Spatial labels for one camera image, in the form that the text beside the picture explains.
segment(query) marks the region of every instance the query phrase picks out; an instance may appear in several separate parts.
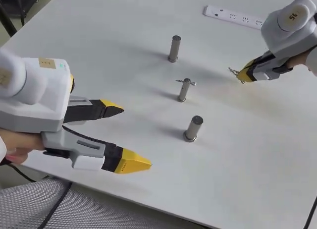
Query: power strip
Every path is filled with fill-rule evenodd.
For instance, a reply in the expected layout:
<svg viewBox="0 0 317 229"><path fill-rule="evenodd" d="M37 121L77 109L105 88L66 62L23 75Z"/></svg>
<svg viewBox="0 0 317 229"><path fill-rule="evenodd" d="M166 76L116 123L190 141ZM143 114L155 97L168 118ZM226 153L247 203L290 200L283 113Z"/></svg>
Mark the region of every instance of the power strip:
<svg viewBox="0 0 317 229"><path fill-rule="evenodd" d="M218 8L212 5L208 5L204 9L205 16L216 18L219 20L232 22L238 25L251 27L260 30L264 20L256 17L252 17L246 14L230 11L223 8Z"/></svg>

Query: human hand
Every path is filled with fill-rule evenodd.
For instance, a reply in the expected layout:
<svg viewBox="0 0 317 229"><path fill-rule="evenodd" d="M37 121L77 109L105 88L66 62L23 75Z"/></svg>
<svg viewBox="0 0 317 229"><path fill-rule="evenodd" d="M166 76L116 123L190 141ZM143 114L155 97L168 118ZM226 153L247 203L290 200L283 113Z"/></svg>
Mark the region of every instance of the human hand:
<svg viewBox="0 0 317 229"><path fill-rule="evenodd" d="M39 134L12 132L0 128L0 137L7 148L5 158L15 164L25 162L28 153L33 150L44 150Z"/></svg>
<svg viewBox="0 0 317 229"><path fill-rule="evenodd" d="M288 68L293 68L297 65L300 65L300 64L303 64L303 65L306 65L306 59L309 55L309 53L315 48L316 46L310 48L309 50L303 52L303 53L300 53L299 55L297 56L294 56L292 58L290 58L288 60L288 62L286 63L287 67Z"/></svg>

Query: label sticker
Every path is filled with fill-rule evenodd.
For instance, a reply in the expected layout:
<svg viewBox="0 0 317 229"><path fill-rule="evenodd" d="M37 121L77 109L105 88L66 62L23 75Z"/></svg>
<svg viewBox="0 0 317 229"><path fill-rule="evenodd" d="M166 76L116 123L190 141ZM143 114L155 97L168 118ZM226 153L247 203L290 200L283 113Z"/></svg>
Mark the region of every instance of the label sticker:
<svg viewBox="0 0 317 229"><path fill-rule="evenodd" d="M56 69L55 61L53 59L39 58L39 64L42 68Z"/></svg>
<svg viewBox="0 0 317 229"><path fill-rule="evenodd" d="M0 86L7 88L12 79L12 73L6 69L0 68Z"/></svg>

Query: number label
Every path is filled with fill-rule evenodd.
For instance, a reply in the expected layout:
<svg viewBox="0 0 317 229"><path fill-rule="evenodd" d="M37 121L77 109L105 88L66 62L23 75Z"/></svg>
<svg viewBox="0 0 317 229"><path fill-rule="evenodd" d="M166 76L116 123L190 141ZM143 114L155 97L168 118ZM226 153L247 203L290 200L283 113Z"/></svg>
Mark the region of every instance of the number label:
<svg viewBox="0 0 317 229"><path fill-rule="evenodd" d="M6 69L0 68L0 86L7 88L11 82L12 73Z"/></svg>
<svg viewBox="0 0 317 229"><path fill-rule="evenodd" d="M296 17L298 17L298 14L296 13L292 13L290 16L289 16L289 19L294 21L296 19Z"/></svg>
<svg viewBox="0 0 317 229"><path fill-rule="evenodd" d="M39 58L39 65L42 68L56 69L55 61L53 59Z"/></svg>

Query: small metal pin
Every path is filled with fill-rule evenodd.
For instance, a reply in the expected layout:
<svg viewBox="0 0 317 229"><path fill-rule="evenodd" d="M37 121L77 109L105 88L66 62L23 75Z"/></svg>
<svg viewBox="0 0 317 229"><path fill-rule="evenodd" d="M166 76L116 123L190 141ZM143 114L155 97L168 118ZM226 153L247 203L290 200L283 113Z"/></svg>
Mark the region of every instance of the small metal pin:
<svg viewBox="0 0 317 229"><path fill-rule="evenodd" d="M179 45L180 45L180 36L173 36L172 38L172 45L170 47L168 60L171 63L175 63L178 60L178 51L179 51Z"/></svg>
<svg viewBox="0 0 317 229"><path fill-rule="evenodd" d="M186 100L186 95L187 95L189 86L190 85L195 86L196 83L195 82L191 82L191 80L188 79L188 78L186 78L184 80L177 80L177 82L183 83L182 88L181 88L180 93L179 93L178 98L177 98L177 100L182 103L182 102L184 102Z"/></svg>
<svg viewBox="0 0 317 229"><path fill-rule="evenodd" d="M238 74L239 74L238 71L236 71L236 70L234 70L234 69L231 69L230 67L229 67L228 69L229 69L229 71L230 71L231 73L233 73L235 76L238 76Z"/></svg>
<svg viewBox="0 0 317 229"><path fill-rule="evenodd" d="M188 129L184 131L184 140L187 142L194 142L197 139L197 133L203 123L204 120L201 116L194 116L188 126Z"/></svg>

